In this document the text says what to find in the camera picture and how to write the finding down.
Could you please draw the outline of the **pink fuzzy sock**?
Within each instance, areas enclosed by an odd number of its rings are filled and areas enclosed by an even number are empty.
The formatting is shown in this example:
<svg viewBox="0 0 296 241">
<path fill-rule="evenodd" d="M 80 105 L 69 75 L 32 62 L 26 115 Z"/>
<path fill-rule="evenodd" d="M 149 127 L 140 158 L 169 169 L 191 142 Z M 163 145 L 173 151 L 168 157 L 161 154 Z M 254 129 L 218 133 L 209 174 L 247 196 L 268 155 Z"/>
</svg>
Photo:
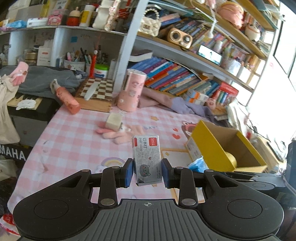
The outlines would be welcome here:
<svg viewBox="0 0 296 241">
<path fill-rule="evenodd" d="M 113 140 L 117 145 L 128 143 L 132 140 L 135 135 L 143 135 L 144 130 L 139 125 L 122 125 L 118 131 L 105 127 L 105 122 L 100 121 L 98 123 L 98 129 L 96 132 L 101 135 L 104 139 Z"/>
</svg>

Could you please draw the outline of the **grey cat staples box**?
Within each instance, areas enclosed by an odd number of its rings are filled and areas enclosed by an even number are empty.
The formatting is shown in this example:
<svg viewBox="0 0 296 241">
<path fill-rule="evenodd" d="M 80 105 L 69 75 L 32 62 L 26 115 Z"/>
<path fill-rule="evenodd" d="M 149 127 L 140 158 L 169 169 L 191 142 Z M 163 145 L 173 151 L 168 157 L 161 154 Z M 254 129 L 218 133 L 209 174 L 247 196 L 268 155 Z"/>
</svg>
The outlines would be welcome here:
<svg viewBox="0 0 296 241">
<path fill-rule="evenodd" d="M 136 185 L 161 183 L 161 150 L 159 136 L 136 135 L 132 138 L 134 173 Z"/>
</svg>

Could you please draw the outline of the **yellow clear tape roll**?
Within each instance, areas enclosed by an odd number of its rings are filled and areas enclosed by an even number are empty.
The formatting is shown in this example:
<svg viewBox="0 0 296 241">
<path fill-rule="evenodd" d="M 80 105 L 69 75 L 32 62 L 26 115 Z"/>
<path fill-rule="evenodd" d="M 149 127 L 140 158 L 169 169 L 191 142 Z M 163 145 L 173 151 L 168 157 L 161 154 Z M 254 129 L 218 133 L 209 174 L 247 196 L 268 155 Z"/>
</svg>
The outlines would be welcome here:
<svg viewBox="0 0 296 241">
<path fill-rule="evenodd" d="M 236 168 L 237 167 L 236 158 L 229 152 L 226 152 L 226 156 L 229 159 L 229 161 L 231 162 L 231 164 L 233 165 L 233 167 Z"/>
</svg>

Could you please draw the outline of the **cream square eraser block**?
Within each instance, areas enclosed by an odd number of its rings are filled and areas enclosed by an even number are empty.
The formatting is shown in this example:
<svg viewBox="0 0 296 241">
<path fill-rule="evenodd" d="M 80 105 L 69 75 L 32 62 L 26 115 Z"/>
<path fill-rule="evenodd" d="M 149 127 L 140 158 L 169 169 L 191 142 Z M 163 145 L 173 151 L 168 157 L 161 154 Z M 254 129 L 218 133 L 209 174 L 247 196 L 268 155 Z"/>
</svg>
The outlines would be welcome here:
<svg viewBox="0 0 296 241">
<path fill-rule="evenodd" d="M 108 116 L 105 127 L 115 132 L 119 131 L 122 125 L 122 115 L 119 113 L 110 113 Z"/>
</svg>

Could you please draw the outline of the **yellow cardboard box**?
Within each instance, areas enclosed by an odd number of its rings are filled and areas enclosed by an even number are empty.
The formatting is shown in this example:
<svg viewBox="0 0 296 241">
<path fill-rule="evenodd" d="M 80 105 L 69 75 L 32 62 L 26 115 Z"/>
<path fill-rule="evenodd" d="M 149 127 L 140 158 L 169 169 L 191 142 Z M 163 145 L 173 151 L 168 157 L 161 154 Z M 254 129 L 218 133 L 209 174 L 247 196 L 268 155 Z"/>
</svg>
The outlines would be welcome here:
<svg viewBox="0 0 296 241">
<path fill-rule="evenodd" d="M 210 122 L 199 121 L 187 141 L 204 158 L 209 169 L 220 172 L 255 172 L 262 173 L 267 168 L 259 152 L 238 130 L 216 126 Z M 234 168 L 226 156 L 231 153 L 237 161 Z"/>
</svg>

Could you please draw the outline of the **pink checkered tablecloth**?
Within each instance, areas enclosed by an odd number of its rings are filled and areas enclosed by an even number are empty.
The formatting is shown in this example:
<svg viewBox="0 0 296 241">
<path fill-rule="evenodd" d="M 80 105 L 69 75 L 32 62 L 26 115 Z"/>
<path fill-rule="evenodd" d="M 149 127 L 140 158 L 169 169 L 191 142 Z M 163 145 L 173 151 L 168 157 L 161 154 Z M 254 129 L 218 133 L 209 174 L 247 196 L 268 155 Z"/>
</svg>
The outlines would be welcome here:
<svg viewBox="0 0 296 241">
<path fill-rule="evenodd" d="M 156 106 L 123 113 L 123 123 L 139 125 L 146 135 L 158 135 L 162 149 L 184 149 L 185 123 L 196 124 L 201 117 L 178 114 Z M 23 198 L 82 169 L 101 172 L 106 166 L 123 164 L 132 157 L 132 144 L 115 144 L 97 133 L 107 113 L 81 110 L 72 115 L 61 107 L 28 156 L 18 178 L 8 208 L 13 211 Z"/>
</svg>

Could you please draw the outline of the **pink pig plush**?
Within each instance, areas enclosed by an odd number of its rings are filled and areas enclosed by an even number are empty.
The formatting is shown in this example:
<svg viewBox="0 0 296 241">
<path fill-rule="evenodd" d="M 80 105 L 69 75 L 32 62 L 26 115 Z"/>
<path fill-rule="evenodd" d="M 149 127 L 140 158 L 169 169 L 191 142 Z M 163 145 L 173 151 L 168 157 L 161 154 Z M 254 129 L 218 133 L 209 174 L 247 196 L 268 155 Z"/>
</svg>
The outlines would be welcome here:
<svg viewBox="0 0 296 241">
<path fill-rule="evenodd" d="M 216 109 L 216 100 L 213 98 L 208 98 L 205 102 L 205 106 L 210 108 L 211 111 L 214 111 Z"/>
</svg>

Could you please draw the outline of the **wooden chessboard box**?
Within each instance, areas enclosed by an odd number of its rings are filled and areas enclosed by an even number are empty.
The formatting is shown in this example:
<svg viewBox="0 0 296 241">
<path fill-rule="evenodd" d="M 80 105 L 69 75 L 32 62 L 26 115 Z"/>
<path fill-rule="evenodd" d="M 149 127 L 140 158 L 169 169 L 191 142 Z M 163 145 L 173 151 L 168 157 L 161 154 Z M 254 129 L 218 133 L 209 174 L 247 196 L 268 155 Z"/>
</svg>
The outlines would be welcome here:
<svg viewBox="0 0 296 241">
<path fill-rule="evenodd" d="M 109 113 L 114 81 L 106 78 L 87 78 L 78 88 L 74 99 L 82 109 Z"/>
</svg>

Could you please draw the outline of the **pink purple cloth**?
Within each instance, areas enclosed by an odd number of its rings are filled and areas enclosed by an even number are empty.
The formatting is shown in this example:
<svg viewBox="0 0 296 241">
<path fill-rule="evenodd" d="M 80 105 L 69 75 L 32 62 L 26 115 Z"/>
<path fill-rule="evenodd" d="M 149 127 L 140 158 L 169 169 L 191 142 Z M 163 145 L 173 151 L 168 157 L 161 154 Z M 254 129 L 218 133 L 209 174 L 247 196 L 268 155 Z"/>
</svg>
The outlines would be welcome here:
<svg viewBox="0 0 296 241">
<path fill-rule="evenodd" d="M 165 109 L 170 109 L 178 114 L 196 114 L 207 120 L 216 121 L 214 114 L 207 106 L 196 105 L 184 101 L 181 97 L 171 97 L 167 94 L 157 92 L 145 87 L 138 98 L 138 108 L 147 108 L 151 106 L 163 106 Z"/>
</svg>

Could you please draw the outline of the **red thick dictionary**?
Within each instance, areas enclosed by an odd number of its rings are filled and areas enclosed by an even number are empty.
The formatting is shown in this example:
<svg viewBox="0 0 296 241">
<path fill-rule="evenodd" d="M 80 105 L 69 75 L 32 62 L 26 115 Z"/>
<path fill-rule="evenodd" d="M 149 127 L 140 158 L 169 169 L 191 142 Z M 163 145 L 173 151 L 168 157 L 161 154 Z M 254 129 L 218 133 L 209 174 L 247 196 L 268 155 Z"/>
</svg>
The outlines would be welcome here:
<svg viewBox="0 0 296 241">
<path fill-rule="evenodd" d="M 221 82 L 219 90 L 224 91 L 234 97 L 236 97 L 239 93 L 239 91 L 232 87 L 231 85 L 227 84 L 226 82 Z"/>
</svg>

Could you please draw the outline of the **row of leaning books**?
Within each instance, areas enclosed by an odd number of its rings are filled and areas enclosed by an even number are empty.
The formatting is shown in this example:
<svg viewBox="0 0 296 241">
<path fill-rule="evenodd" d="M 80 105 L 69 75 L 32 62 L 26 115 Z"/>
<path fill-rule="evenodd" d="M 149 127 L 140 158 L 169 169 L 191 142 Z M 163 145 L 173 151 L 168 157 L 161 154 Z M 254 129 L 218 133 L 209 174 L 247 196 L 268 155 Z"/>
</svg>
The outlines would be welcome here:
<svg viewBox="0 0 296 241">
<path fill-rule="evenodd" d="M 181 96 L 190 89 L 212 96 L 221 85 L 219 80 L 210 79 L 165 58 L 152 57 L 137 63 L 129 63 L 128 67 L 147 75 L 145 87 L 174 96 Z"/>
</svg>

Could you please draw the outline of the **white tote bag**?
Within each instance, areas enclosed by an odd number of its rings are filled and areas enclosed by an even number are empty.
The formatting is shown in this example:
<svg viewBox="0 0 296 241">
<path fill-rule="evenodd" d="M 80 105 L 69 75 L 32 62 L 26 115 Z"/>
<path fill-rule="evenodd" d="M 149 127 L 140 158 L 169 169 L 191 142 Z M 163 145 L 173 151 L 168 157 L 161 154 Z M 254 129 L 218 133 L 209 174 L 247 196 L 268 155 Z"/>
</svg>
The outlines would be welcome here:
<svg viewBox="0 0 296 241">
<path fill-rule="evenodd" d="M 3 75 L 1 77 L 0 142 L 2 145 L 15 144 L 20 141 L 20 136 L 18 135 L 15 129 L 15 126 L 11 120 L 7 107 L 7 103 L 15 97 L 19 87 L 13 86 L 10 80 L 10 77 L 7 75 Z"/>
</svg>

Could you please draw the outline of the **grey folded garment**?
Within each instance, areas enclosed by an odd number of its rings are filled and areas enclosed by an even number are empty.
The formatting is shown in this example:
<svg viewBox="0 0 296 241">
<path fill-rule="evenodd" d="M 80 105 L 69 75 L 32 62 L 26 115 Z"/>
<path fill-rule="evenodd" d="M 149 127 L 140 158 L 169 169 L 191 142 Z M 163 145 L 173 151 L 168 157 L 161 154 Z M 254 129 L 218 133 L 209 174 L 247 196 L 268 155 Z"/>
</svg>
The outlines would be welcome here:
<svg viewBox="0 0 296 241">
<path fill-rule="evenodd" d="M 72 70 L 56 70 L 49 67 L 30 66 L 25 82 L 15 86 L 21 94 L 34 95 L 45 98 L 55 98 L 50 84 L 57 80 L 61 87 L 65 87 L 70 93 L 74 93 L 83 79 L 78 79 Z"/>
</svg>

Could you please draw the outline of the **smartphone on shelf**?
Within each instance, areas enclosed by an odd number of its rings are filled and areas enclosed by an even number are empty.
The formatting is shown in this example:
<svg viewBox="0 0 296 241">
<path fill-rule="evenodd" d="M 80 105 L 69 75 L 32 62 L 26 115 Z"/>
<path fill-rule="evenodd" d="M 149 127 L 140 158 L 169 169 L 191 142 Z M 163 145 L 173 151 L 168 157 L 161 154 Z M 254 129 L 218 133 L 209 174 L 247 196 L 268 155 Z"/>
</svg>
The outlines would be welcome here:
<svg viewBox="0 0 296 241">
<path fill-rule="evenodd" d="M 219 53 L 215 52 L 214 50 L 204 45 L 201 45 L 199 47 L 198 55 L 209 60 L 210 62 L 216 65 L 220 65 L 222 61 L 222 56 Z"/>
</svg>

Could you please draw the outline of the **white bookshelf frame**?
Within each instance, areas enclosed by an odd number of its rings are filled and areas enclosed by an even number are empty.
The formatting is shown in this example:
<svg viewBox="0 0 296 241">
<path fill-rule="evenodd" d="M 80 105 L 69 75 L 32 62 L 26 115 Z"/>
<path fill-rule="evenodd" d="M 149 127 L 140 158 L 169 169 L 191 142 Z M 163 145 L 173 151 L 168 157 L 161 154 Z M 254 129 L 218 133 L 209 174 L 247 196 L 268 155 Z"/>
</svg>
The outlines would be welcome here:
<svg viewBox="0 0 296 241">
<path fill-rule="evenodd" d="M 152 57 L 165 58 L 197 73 L 207 73 L 254 93 L 251 79 L 264 67 L 271 45 L 262 41 L 275 33 L 255 1 L 101 1 L 92 6 L 93 25 L 66 25 L 67 11 L 54 9 L 42 23 L 30 26 L 17 21 L 15 28 L 1 28 L 1 64 L 15 66 L 25 61 L 32 66 L 88 70 L 99 76 L 98 64 L 108 67 L 113 92 L 121 91 L 133 51 L 149 50 Z M 161 28 L 156 37 L 138 31 L 146 9 L 159 12 Z M 171 28 L 193 38 L 190 49 L 167 41 Z M 222 56 L 220 65 L 198 55 L 204 45 Z"/>
</svg>

